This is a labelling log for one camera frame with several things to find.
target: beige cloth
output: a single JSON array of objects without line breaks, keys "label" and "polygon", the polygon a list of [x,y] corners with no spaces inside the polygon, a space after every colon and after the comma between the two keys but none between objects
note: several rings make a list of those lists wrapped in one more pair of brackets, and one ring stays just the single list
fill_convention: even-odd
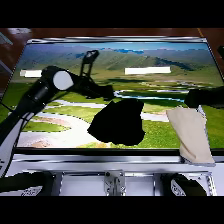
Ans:
[{"label": "beige cloth", "polygon": [[177,107],[166,113],[180,139],[180,155],[192,163],[214,163],[205,134],[206,118],[190,108]]}]

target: display screen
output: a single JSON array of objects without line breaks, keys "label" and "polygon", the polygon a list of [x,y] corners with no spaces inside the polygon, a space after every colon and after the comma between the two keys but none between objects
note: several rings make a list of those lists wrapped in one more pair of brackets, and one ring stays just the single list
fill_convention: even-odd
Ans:
[{"label": "display screen", "polygon": [[[98,141],[87,129],[94,116],[109,102],[103,98],[88,99],[69,93],[49,103],[32,118],[20,135],[18,147],[178,149],[180,142],[166,110],[184,106],[190,89],[223,85],[206,43],[28,44],[4,94],[3,103],[14,109],[21,96],[38,79],[24,76],[24,73],[38,77],[38,72],[46,66],[55,65],[79,75],[82,58],[89,50],[100,53],[93,64],[91,77],[99,85],[113,86],[114,102],[124,98],[138,98],[144,102],[141,113],[144,139],[134,146]],[[224,110],[208,106],[203,106],[203,110],[207,117],[210,147],[224,148]],[[0,106],[0,122],[8,114],[9,111]]]}]

